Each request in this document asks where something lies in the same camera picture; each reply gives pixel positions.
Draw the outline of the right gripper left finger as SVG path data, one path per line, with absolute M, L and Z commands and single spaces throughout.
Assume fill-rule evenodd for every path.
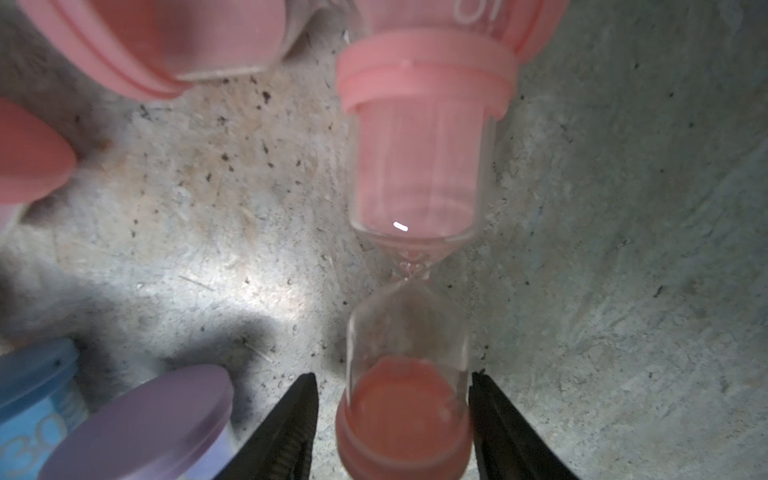
M 308 480 L 319 411 L 314 373 L 296 378 L 216 480 Z

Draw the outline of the pink hourglass pair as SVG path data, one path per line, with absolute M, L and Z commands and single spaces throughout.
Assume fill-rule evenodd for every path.
M 350 223 L 393 265 L 347 326 L 335 432 L 354 479 L 458 479 L 467 467 L 470 328 L 431 273 L 481 230 L 516 74 L 499 41 L 447 27 L 375 34 L 338 59 L 355 127 Z

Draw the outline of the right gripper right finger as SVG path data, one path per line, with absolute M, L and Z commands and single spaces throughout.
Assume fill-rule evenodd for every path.
M 494 380 L 474 372 L 469 407 L 482 480 L 577 480 Z

